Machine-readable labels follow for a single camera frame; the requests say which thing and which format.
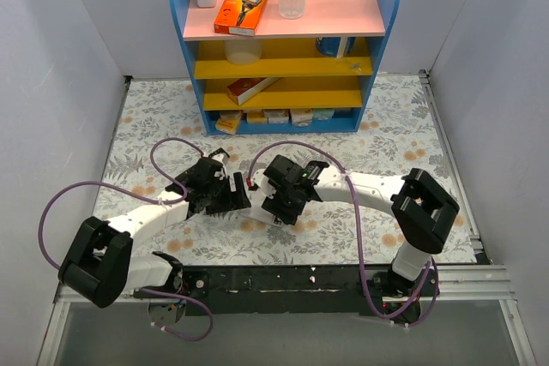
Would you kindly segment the white remote control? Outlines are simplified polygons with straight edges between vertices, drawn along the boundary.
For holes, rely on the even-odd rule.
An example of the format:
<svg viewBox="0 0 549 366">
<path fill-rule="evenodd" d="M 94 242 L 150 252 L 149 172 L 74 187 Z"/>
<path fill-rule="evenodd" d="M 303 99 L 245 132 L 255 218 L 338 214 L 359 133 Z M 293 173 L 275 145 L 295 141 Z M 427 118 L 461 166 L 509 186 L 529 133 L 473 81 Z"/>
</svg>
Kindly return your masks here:
<svg viewBox="0 0 549 366">
<path fill-rule="evenodd" d="M 242 209 L 239 211 L 239 213 L 247 219 L 264 223 L 266 225 L 272 225 L 277 227 L 282 227 L 284 225 L 284 223 L 279 218 L 274 216 L 272 213 L 265 211 L 261 207 L 250 207 Z"/>
</svg>

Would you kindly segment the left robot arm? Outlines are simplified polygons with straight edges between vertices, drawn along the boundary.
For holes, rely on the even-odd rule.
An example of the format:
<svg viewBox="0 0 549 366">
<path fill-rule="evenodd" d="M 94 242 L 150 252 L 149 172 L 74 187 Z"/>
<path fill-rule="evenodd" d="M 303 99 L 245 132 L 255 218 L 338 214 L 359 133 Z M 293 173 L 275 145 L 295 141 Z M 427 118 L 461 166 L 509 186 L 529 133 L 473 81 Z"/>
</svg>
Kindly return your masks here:
<svg viewBox="0 0 549 366">
<path fill-rule="evenodd" d="M 163 252 L 135 257 L 135 249 L 198 214 L 216 215 L 248 207 L 243 176 L 227 174 L 226 155 L 201 157 L 148 204 L 113 218 L 84 220 L 60 265 L 58 278 L 100 308 L 111 305 L 125 291 L 141 288 L 174 297 L 186 286 L 179 260 Z"/>
</svg>

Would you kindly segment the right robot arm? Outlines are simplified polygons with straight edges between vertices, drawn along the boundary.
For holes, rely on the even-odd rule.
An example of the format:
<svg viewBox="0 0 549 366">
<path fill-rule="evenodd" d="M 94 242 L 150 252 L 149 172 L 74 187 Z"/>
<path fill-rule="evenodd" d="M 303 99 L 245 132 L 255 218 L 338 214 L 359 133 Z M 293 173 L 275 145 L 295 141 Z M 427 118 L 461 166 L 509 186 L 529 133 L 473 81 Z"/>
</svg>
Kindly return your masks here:
<svg viewBox="0 0 549 366">
<path fill-rule="evenodd" d="M 265 194 L 262 209 L 294 225 L 309 201 L 357 203 L 396 219 L 404 243 L 387 274 L 389 289 L 407 295 L 431 257 L 442 252 L 460 207 L 427 171 L 413 168 L 404 176 L 341 171 L 323 161 L 301 167 L 278 155 L 251 181 Z"/>
</svg>

